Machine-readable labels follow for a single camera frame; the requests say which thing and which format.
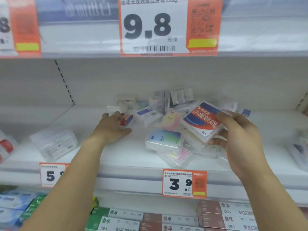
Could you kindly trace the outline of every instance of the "price tag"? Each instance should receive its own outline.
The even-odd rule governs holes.
[[[121,55],[215,56],[222,0],[119,0]]]
[[[39,57],[35,0],[0,0],[0,56]]]
[[[207,172],[163,169],[163,196],[206,198]]]
[[[42,187],[53,187],[69,165],[69,163],[40,163]]]

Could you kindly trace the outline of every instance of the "white wall panel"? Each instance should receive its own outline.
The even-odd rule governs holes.
[[[71,105],[52,59],[0,60],[0,104]]]
[[[116,94],[187,84],[197,98],[224,94],[250,109],[295,109],[308,89],[308,58],[60,59],[76,104],[105,106]]]

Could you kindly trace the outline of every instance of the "person's right hand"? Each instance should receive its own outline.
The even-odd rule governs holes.
[[[258,128],[242,114],[232,113],[231,117],[219,112],[216,116],[228,128],[219,134],[227,141],[215,138],[209,141],[209,145],[226,150],[230,167],[238,178],[243,182],[260,173],[271,172]]]

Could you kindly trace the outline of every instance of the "number 5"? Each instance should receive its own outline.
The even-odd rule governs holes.
[[[179,179],[177,179],[177,178],[170,178],[170,181],[172,181],[172,186],[169,187],[171,190],[179,189],[179,187],[180,187],[179,184],[178,184]]]
[[[54,171],[47,171],[47,181],[54,181],[55,177],[54,177]]]

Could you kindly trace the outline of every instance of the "green toothpaste box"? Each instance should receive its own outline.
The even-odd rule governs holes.
[[[133,221],[142,221],[143,219],[143,212],[134,212],[129,210],[104,208],[104,207],[94,208],[92,210],[91,215],[113,217],[113,218],[133,220]]]
[[[129,221],[124,219],[90,215],[85,231],[139,231],[139,221]]]

